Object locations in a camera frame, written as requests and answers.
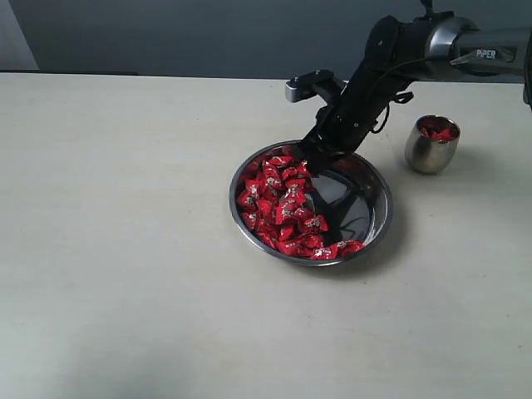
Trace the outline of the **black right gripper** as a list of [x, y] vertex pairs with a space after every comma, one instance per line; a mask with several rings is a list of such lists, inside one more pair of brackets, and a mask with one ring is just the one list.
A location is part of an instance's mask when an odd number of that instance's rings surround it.
[[335, 102], [295, 146], [312, 176], [345, 165], [373, 129], [377, 118], [413, 80], [360, 66]]

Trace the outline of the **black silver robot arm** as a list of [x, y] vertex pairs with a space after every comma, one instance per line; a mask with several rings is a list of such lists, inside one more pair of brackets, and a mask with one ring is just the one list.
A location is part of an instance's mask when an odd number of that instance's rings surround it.
[[313, 173], [354, 152], [390, 103], [412, 98], [415, 81], [455, 81], [461, 76], [521, 76], [524, 101], [531, 102], [531, 30], [480, 30], [453, 12], [433, 12], [410, 22], [392, 16], [372, 28], [364, 57], [347, 83], [330, 71], [315, 71], [287, 83], [292, 102], [322, 97], [326, 105], [294, 154]]

